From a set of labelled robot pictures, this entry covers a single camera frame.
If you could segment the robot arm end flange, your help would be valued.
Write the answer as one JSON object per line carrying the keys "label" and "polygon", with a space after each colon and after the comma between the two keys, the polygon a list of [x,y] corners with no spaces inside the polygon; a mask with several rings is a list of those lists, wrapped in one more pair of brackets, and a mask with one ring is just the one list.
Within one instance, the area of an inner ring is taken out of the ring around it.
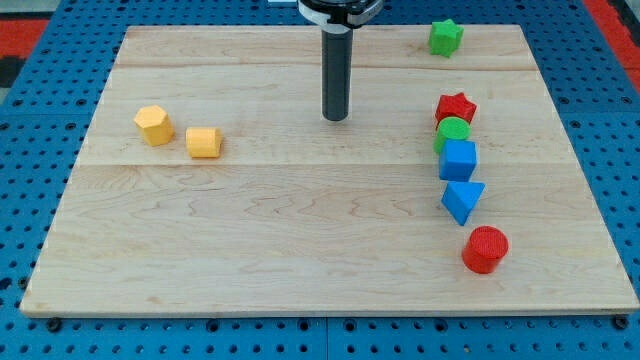
{"label": "robot arm end flange", "polygon": [[300,14],[322,31],[343,34],[376,17],[384,0],[298,0],[297,5]]}

